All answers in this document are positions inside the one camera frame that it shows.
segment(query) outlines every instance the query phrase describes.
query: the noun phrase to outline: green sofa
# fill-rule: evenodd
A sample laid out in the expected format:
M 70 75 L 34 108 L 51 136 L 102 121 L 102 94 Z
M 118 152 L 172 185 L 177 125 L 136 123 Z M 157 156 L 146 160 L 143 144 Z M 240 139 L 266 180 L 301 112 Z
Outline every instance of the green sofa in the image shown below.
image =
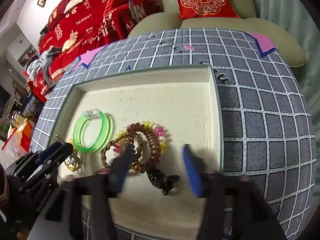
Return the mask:
M 224 28 L 253 32 L 269 37 L 290 67 L 305 64 L 305 52 L 295 38 L 279 25 L 257 18 L 253 0 L 230 1 L 240 19 L 204 17 L 181 20 L 177 0 L 163 0 L 164 12 L 152 14 L 140 21 L 129 37 L 177 28 Z

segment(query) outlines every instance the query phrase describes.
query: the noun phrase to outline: gray checkered cloth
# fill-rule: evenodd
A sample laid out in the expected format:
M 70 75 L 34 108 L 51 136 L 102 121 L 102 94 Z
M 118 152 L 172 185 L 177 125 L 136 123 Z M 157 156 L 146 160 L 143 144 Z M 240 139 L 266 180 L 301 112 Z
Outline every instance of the gray checkered cloth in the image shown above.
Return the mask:
M 192 45 L 184 50 L 182 45 Z M 72 85 L 124 71 L 207 60 L 229 81 L 217 80 L 224 133 L 224 174 L 251 176 L 289 239 L 302 232 L 315 184 L 315 133 L 305 98 L 277 52 L 260 58 L 254 39 L 221 29 L 177 29 L 110 44 L 89 69 L 65 74 L 50 94 L 32 137 L 43 150 Z M 232 207 L 226 204 L 225 233 Z M 84 231 L 91 239 L 90 214 Z M 119 231 L 121 239 L 137 238 Z

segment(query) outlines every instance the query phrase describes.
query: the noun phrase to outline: sofa armrest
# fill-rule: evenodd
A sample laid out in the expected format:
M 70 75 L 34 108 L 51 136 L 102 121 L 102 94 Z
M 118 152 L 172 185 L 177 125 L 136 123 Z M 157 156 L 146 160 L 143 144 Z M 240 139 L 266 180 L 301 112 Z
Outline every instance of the sofa armrest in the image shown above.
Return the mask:
M 267 36 L 275 44 L 282 58 L 290 67 L 299 67 L 305 64 L 306 57 L 303 48 L 284 28 L 260 18 L 247 18 L 245 21 L 253 25 L 259 34 Z
M 160 12 L 147 16 L 140 21 L 129 33 L 128 38 L 137 37 L 146 33 L 161 32 L 180 27 L 182 20 L 178 13 Z

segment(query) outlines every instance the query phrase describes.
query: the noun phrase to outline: gray cloth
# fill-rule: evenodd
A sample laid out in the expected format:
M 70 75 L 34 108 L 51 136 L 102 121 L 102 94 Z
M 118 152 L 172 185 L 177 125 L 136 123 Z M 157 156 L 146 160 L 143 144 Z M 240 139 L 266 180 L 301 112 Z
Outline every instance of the gray cloth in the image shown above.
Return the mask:
M 60 54 L 61 48 L 51 47 L 50 49 L 44 51 L 39 59 L 34 60 L 30 63 L 30 65 L 27 68 L 27 73 L 29 75 L 29 78 L 31 81 L 35 81 L 38 73 L 46 67 L 46 70 L 43 71 L 44 74 L 44 80 L 49 82 L 48 85 L 52 85 L 52 82 L 50 81 L 49 75 L 48 75 L 48 69 L 52 63 L 52 59 L 56 57 L 58 54 Z
M 44 81 L 49 85 L 50 88 L 53 87 L 53 86 L 55 86 L 55 85 L 57 84 L 57 82 L 58 82 L 58 81 L 52 82 L 52 81 L 50 80 L 50 77 L 49 77 L 49 67 L 50 67 L 51 63 L 52 63 L 52 58 L 47 59 L 47 61 L 46 61 L 45 64 L 44 64 L 43 71 L 42 71 L 42 73 L 43 73 L 43 79 L 44 79 Z

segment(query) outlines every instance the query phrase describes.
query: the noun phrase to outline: picture frame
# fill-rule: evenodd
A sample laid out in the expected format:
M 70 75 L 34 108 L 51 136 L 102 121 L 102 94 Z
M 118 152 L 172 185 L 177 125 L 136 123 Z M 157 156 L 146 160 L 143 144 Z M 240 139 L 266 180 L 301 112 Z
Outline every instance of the picture frame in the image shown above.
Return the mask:
M 38 0 L 38 3 L 37 5 L 39 5 L 40 7 L 44 7 L 45 6 L 45 3 L 47 2 L 47 0 Z
M 30 45 L 18 59 L 18 62 L 25 70 L 27 70 L 26 64 L 28 63 L 29 59 L 31 59 L 34 55 L 37 55 L 38 58 L 40 57 L 39 52 L 32 45 Z

